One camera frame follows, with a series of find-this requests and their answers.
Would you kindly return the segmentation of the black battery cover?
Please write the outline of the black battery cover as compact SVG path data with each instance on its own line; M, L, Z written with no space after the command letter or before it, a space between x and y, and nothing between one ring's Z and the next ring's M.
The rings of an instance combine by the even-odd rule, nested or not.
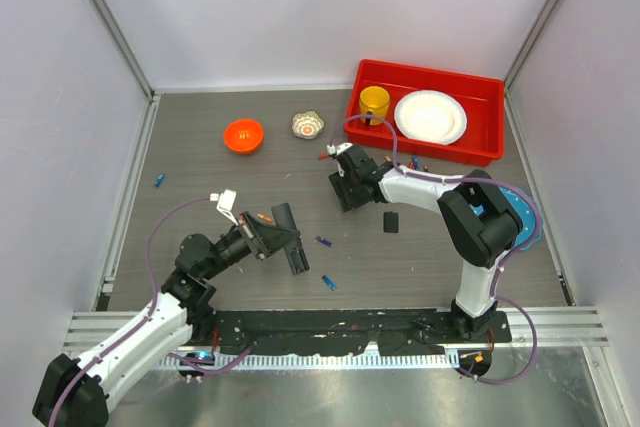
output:
M385 233L397 234L399 232L399 214L393 211L386 211L383 214L383 231Z

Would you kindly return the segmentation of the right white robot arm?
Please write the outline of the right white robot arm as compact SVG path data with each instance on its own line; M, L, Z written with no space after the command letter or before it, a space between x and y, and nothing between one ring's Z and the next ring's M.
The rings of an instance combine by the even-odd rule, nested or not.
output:
M456 252L462 258L461 282L451 303L451 327L465 342L488 330L497 307L493 292L498 262L516 246L524 224L516 209L484 171L474 170L473 180L436 176L426 180L418 172L380 165L364 148L345 142L327 147L338 170L329 181L343 211L367 203L403 204L441 215Z

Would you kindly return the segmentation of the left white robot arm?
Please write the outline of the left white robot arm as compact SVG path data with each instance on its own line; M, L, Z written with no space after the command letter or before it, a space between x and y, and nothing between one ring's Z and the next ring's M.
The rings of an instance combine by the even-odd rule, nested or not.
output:
M217 242L187 236L175 269L150 303L123 327L76 357L58 355L44 374L32 408L44 426L104 426L127 392L159 361L189 343L205 344L213 332L215 293L210 279L248 256L285 253L293 274L309 265L288 204L264 221L241 213Z

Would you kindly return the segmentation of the black remote control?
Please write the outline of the black remote control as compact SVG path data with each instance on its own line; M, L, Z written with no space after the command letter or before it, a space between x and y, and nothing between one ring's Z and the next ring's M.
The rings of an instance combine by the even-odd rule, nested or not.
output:
M309 263L290 205L288 203L279 204L274 206L271 212L276 226L286 231L287 242L283 246L283 251L292 274L299 275L307 272L310 269Z

